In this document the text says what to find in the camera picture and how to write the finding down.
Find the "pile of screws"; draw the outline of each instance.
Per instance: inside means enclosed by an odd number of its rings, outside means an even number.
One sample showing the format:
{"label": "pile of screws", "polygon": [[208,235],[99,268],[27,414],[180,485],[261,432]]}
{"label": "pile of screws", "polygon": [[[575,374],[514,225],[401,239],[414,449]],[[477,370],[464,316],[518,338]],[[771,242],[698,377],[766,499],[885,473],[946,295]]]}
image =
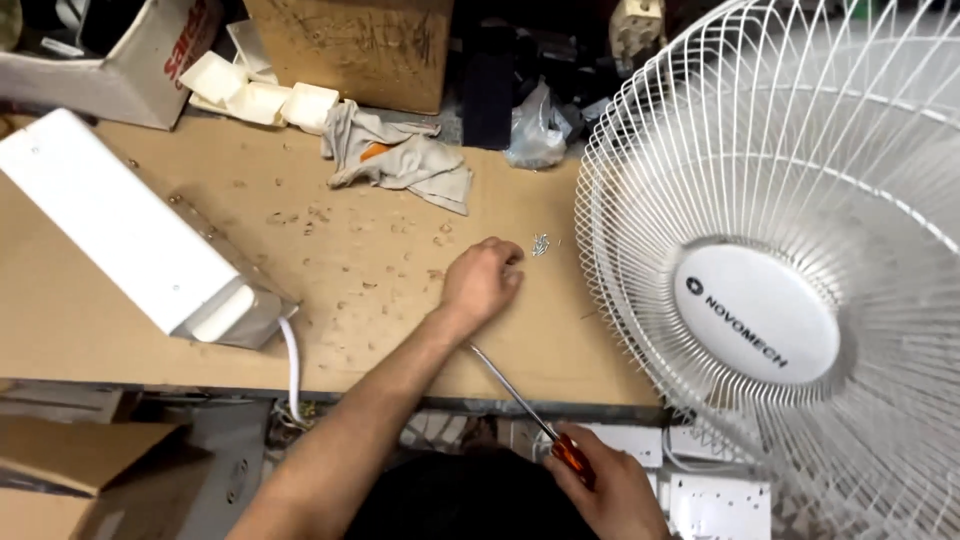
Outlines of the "pile of screws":
{"label": "pile of screws", "polygon": [[550,247],[550,240],[546,239],[546,234],[541,234],[537,236],[534,234],[534,249],[530,251],[530,254],[534,257],[539,257],[546,253],[546,249]]}

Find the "fan guard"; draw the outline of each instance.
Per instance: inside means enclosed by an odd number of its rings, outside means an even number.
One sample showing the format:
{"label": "fan guard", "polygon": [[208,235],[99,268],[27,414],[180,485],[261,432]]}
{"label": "fan guard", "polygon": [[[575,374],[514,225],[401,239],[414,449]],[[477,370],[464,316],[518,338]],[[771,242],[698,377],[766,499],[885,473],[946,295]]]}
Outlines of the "fan guard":
{"label": "fan guard", "polygon": [[577,187],[629,353],[838,534],[960,536],[960,17],[931,5],[726,2],[621,88]]}

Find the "workbench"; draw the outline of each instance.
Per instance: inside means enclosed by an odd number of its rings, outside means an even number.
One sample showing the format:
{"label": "workbench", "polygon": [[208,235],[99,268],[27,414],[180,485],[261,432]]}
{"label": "workbench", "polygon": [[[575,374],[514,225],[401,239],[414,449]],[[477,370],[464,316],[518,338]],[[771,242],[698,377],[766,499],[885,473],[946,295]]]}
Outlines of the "workbench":
{"label": "workbench", "polygon": [[[159,196],[180,195],[301,301],[293,325],[304,397],[349,389],[433,308],[442,272],[487,236],[529,252],[515,303],[474,336],[529,399],[656,410],[656,389],[597,311],[580,265],[573,207],[579,162],[510,168],[465,148],[470,216],[411,193],[326,186],[320,139],[230,119],[184,117],[173,133],[102,122],[96,133]],[[137,223],[117,223],[136,228]],[[153,387],[287,387],[285,345],[261,351],[167,337],[29,199],[0,174],[0,379]],[[429,390],[435,399],[509,395],[458,352]]]}

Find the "hand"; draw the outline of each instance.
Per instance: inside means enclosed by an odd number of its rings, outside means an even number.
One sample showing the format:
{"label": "hand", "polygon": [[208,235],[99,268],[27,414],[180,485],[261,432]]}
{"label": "hand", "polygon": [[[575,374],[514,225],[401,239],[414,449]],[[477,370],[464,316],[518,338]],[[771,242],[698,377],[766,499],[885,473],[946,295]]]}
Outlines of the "hand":
{"label": "hand", "polygon": [[561,424],[560,430],[589,459],[597,475],[596,491],[589,492],[556,457],[548,456],[543,466],[600,540],[668,540],[663,511],[636,459],[603,444],[586,428]]}
{"label": "hand", "polygon": [[496,236],[470,246],[447,268],[438,309],[464,337],[474,333],[516,296],[521,259],[520,246]]}

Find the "screwdriver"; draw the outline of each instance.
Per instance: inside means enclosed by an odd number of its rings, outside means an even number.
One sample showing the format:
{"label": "screwdriver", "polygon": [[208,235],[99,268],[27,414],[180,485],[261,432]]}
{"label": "screwdriver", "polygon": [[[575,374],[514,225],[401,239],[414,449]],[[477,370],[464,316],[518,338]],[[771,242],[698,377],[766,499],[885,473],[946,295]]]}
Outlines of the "screwdriver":
{"label": "screwdriver", "polygon": [[474,354],[480,357],[483,360],[483,363],[487,364],[487,367],[490,368],[490,371],[496,376],[496,378],[503,384],[503,387],[510,392],[510,395],[514,397],[517,403],[523,407],[523,410],[530,415],[530,418],[534,419],[540,429],[550,437],[550,440],[553,441],[553,446],[550,447],[550,453],[563,462],[567,467],[569,467],[574,474],[577,475],[577,478],[580,479],[580,482],[587,487],[588,490],[593,491],[593,486],[596,484],[597,476],[593,473],[593,469],[590,467],[590,462],[587,460],[587,457],[583,452],[580,451],[577,447],[573,446],[573,441],[567,436],[566,433],[557,434],[550,426],[548,426],[537,412],[530,407],[530,404],[526,402],[523,398],[520,397],[520,394],[514,389],[514,386],[510,384],[506,377],[500,373],[500,370],[496,369],[496,366],[493,365],[493,362],[487,358],[487,355],[483,354],[483,351],[477,348],[476,345],[469,343],[470,349]]}

